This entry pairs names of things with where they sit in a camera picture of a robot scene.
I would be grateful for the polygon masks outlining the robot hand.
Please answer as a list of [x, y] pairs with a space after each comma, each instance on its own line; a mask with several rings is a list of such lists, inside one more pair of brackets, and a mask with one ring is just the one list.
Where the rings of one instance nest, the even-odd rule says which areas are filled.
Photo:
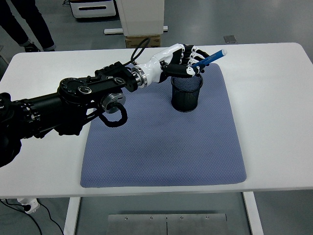
[[204, 65], [194, 65], [209, 55], [194, 45], [175, 44], [153, 55], [151, 59], [136, 66], [143, 85], [161, 83], [169, 76], [190, 78], [203, 71]]

